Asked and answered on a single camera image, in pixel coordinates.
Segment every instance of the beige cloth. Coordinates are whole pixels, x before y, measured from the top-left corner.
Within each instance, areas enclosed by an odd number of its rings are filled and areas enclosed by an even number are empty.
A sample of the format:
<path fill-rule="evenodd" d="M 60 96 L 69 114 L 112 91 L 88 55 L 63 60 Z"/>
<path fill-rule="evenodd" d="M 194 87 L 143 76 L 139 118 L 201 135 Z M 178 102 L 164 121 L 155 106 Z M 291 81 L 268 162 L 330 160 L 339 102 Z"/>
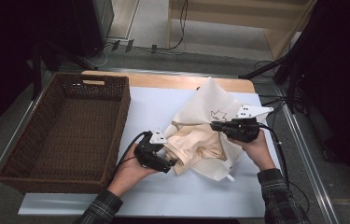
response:
<path fill-rule="evenodd" d="M 178 160 L 175 165 L 178 175 L 202 158 L 226 160 L 219 134 L 212 131 L 209 124 L 184 126 L 167 141 L 166 157 Z"/>

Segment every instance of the plaid shirt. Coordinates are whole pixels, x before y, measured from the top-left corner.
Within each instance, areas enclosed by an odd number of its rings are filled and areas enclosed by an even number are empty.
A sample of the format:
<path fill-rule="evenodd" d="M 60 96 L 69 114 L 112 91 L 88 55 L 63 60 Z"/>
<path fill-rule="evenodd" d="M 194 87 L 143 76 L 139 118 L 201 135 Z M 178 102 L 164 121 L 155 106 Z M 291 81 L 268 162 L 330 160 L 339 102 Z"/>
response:
<path fill-rule="evenodd" d="M 265 201 L 266 223 L 310 223 L 308 216 L 287 189 L 285 179 L 278 169 L 262 171 L 258 173 L 258 178 Z M 121 206 L 120 198 L 104 190 L 74 223 L 110 223 Z"/>

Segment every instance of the person's right hand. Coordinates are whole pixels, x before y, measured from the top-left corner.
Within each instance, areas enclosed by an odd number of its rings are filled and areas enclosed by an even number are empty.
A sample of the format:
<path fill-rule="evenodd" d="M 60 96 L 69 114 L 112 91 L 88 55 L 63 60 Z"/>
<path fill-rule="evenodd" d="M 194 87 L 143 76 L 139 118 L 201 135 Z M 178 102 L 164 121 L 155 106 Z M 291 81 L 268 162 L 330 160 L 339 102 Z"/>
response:
<path fill-rule="evenodd" d="M 248 157 L 258 166 L 260 171 L 275 168 L 263 130 L 259 130 L 257 139 L 250 143 L 244 143 L 231 138 L 228 138 L 228 140 L 241 146 Z"/>

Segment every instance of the brown basket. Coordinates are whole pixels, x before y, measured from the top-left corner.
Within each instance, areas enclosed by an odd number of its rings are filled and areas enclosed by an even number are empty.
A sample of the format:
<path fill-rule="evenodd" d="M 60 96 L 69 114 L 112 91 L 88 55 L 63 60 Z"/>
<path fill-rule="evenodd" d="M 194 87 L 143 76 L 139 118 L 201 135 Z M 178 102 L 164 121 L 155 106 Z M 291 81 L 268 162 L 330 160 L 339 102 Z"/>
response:
<path fill-rule="evenodd" d="M 0 182 L 22 193 L 100 192 L 116 167 L 130 101 L 127 77 L 56 74 Z"/>

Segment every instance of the table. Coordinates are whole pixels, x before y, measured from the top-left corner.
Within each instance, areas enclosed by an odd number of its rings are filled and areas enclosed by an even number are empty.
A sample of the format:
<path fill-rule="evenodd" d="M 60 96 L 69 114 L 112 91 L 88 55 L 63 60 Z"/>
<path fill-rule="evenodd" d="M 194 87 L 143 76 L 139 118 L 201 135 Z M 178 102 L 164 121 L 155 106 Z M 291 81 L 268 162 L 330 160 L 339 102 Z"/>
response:
<path fill-rule="evenodd" d="M 183 2 L 169 1 L 168 48 L 171 19 L 180 19 Z M 187 21 L 264 28 L 273 57 L 278 59 L 308 22 L 315 3 L 316 0 L 189 0 Z"/>
<path fill-rule="evenodd" d="M 147 131 L 146 128 L 151 131 L 166 128 L 176 109 L 206 80 L 206 77 L 97 71 L 83 74 L 127 76 L 130 79 L 132 100 L 120 143 L 120 155 L 135 136 Z M 259 97 L 249 80 L 215 78 L 215 81 L 226 91 L 238 91 L 232 94 L 235 97 L 242 96 L 245 103 L 259 105 Z M 272 138 L 266 134 L 273 160 L 279 167 Z M 124 205 L 117 216 L 263 217 L 265 206 L 257 180 L 259 169 L 245 153 L 241 154 L 234 167 L 236 169 L 231 172 L 235 178 L 233 183 L 228 179 L 216 182 L 191 170 L 182 175 L 175 175 L 171 170 L 168 174 L 148 176 L 121 198 Z M 88 194 L 26 194 L 19 214 L 80 215 L 94 197 Z"/>

